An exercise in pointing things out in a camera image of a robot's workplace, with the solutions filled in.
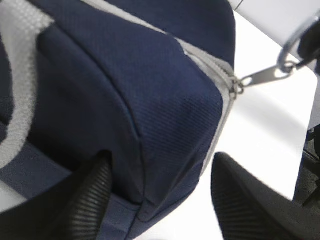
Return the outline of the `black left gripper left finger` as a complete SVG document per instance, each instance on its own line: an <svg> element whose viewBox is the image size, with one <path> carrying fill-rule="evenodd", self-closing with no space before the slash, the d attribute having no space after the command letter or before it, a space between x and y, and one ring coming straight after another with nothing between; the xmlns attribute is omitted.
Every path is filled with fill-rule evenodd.
<svg viewBox="0 0 320 240"><path fill-rule="evenodd" d="M111 152L100 151L70 176L0 214L2 240L95 240L112 191Z"/></svg>

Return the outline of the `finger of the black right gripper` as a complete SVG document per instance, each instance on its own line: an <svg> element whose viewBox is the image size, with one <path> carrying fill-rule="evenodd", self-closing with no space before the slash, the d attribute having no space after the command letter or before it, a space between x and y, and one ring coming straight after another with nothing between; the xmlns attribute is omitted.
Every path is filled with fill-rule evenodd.
<svg viewBox="0 0 320 240"><path fill-rule="evenodd" d="M297 50L301 58L298 65L308 65L316 60L320 64L320 24L316 23L301 37Z"/></svg>

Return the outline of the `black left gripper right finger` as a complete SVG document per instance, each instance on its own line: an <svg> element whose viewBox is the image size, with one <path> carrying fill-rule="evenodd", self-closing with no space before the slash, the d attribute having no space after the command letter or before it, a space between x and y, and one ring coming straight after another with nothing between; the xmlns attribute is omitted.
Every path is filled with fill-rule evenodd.
<svg viewBox="0 0 320 240"><path fill-rule="evenodd" d="M225 240L318 240L320 215L269 188L225 152L213 157L211 198Z"/></svg>

